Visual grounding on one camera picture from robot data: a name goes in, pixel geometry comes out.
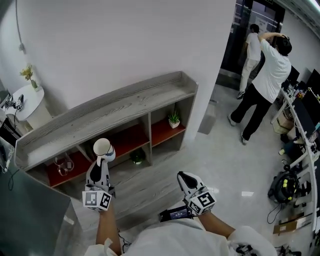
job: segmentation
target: man in white t-shirt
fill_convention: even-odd
[[[252,24],[250,26],[250,30],[251,33],[248,34],[246,41],[243,45],[244,49],[247,50],[246,60],[241,74],[239,94],[236,97],[238,100],[241,100],[244,97],[250,73],[257,67],[261,58],[261,48],[258,39],[259,26],[256,24]]]
[[[266,41],[271,37],[277,37],[275,48]],[[277,98],[282,83],[291,72],[288,54],[291,52],[292,46],[289,38],[280,33],[264,33],[258,38],[265,56],[265,63],[252,84],[249,85],[238,108],[228,115],[230,124],[235,126],[241,122],[248,109],[256,105],[249,123],[241,133],[241,140],[244,145],[248,143],[250,136],[258,129],[269,107]]]
[[[201,189],[205,186],[201,180]],[[126,256],[277,256],[275,248],[249,226],[237,229],[227,225],[210,211],[193,219],[175,219],[142,231]],[[120,256],[122,254],[113,205],[100,212],[96,245],[84,256]]]

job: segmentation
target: white t-shirt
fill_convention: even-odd
[[[291,63],[288,57],[281,55],[265,39],[260,45],[265,62],[252,83],[266,100],[273,103],[279,94],[281,84],[291,72]]]
[[[250,60],[260,61],[261,48],[257,33],[248,34],[246,41],[248,49],[246,50],[246,58]]]
[[[235,230],[228,240],[210,233],[195,220],[176,219],[151,226],[142,231],[125,256],[277,256],[275,248],[249,226]],[[92,245],[84,256],[114,256],[110,248]]]

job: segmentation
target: potted plant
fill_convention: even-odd
[[[169,125],[172,129],[178,127],[180,124],[180,116],[177,110],[174,110],[171,114],[168,115]]]
[[[30,80],[33,89],[37,92],[40,90],[40,87],[37,85],[36,81],[32,79],[33,74],[32,65],[28,65],[26,69],[22,69],[20,72],[20,76],[24,76],[25,80],[27,81]]]
[[[134,164],[140,165],[142,161],[146,159],[146,154],[142,150],[142,148],[139,148],[130,153],[130,158],[134,162]]]

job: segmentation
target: white round table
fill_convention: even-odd
[[[39,91],[35,91],[31,84],[26,85],[12,95],[13,101],[16,102],[20,95],[23,95],[23,108],[16,110],[12,106],[7,107],[5,110],[7,116],[15,115],[18,121],[27,121],[33,129],[43,126],[52,119],[45,105],[45,92],[42,87]]]

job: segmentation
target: white cup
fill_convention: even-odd
[[[97,156],[96,164],[98,166],[101,166],[102,159],[111,162],[116,158],[115,149],[106,138],[100,138],[94,143],[93,152]]]

